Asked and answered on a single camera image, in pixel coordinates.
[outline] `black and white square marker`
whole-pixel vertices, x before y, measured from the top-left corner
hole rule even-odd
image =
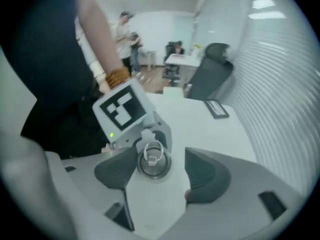
[[[130,85],[101,104],[100,108],[120,131],[146,114]]]

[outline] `fluorescent light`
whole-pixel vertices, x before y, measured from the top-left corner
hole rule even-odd
[[[276,3],[272,0],[255,0],[252,3],[252,8],[254,9],[262,9],[266,7],[275,6]]]
[[[249,14],[248,17],[253,20],[264,19],[285,19],[286,16],[281,11],[267,11]]]

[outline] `wristband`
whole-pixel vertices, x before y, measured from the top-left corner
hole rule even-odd
[[[118,85],[125,83],[128,78],[130,78],[130,72],[126,67],[123,67],[113,70],[105,77],[105,80],[108,83],[109,87],[111,89],[114,89]]]

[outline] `chair headrest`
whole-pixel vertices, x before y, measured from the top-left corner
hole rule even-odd
[[[225,64],[227,62],[225,51],[228,47],[226,43],[211,43],[205,49],[205,56],[220,64]]]

